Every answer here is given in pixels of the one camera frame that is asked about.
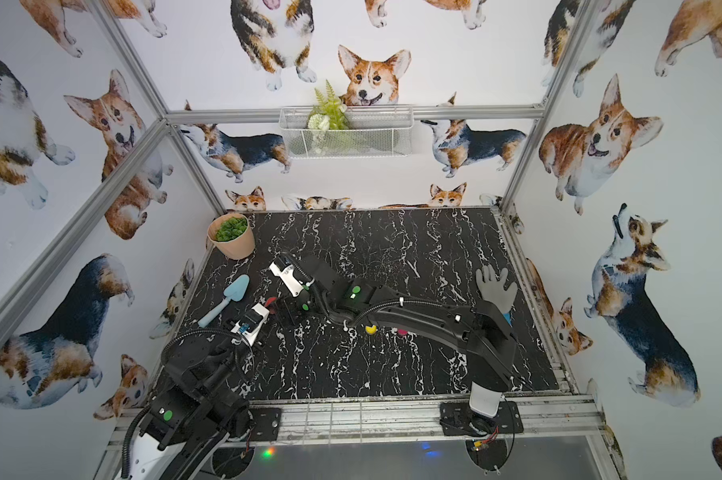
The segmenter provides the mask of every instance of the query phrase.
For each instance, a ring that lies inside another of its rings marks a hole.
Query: work glove
[[[494,303],[503,315],[507,314],[513,306],[519,286],[513,282],[505,290],[505,281],[508,279],[507,268],[502,269],[499,280],[497,280],[495,269],[491,265],[483,265],[481,270],[475,271],[475,283],[479,284],[481,298]]]

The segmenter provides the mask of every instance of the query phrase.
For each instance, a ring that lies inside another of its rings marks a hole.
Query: terracotta pot
[[[248,218],[247,229],[240,236],[237,236],[229,242],[218,242],[214,239],[217,236],[217,231],[220,230],[220,226],[233,217],[247,218],[246,216],[235,213],[220,216],[212,222],[212,225],[207,229],[207,236],[226,257],[233,260],[241,260],[254,252],[254,235],[252,234],[252,225],[249,223]]]

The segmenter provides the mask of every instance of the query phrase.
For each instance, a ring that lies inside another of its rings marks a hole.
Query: black marble table
[[[221,319],[239,316],[255,302],[287,293],[268,269],[274,255],[287,250],[297,258],[332,257],[348,277],[362,276],[410,295],[444,303],[473,304],[480,298],[475,270],[491,263],[515,274],[489,209],[358,210],[249,215],[257,239],[254,254],[229,260],[215,249],[201,274],[181,332],[222,300],[222,291],[237,276],[251,283],[241,302],[232,302]],[[523,295],[511,311],[519,338],[513,390],[558,389],[542,341]],[[250,386],[231,387],[246,398],[336,398],[466,393],[465,356],[440,343],[381,329],[343,331],[325,322],[307,322],[283,330],[275,322],[263,327],[264,354]],[[251,360],[244,370],[249,373]]]

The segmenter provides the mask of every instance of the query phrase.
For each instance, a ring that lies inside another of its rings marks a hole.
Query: white wall basket
[[[311,107],[281,109],[278,125],[291,158],[385,158],[412,153],[411,106],[350,107],[350,130],[310,130]]]

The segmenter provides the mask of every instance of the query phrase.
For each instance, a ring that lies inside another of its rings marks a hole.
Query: light blue garden trowel
[[[201,320],[198,321],[198,326],[201,328],[206,328],[207,325],[209,325],[214,319],[217,318],[217,315],[220,315],[220,312],[222,312],[228,303],[231,302],[238,302],[243,298],[243,294],[247,291],[247,286],[249,286],[249,275],[241,275],[236,280],[233,281],[230,285],[227,286],[225,290],[223,290],[223,295],[225,295],[225,298],[222,302],[220,302],[217,306],[215,306],[212,310],[209,310],[209,313],[203,316]]]

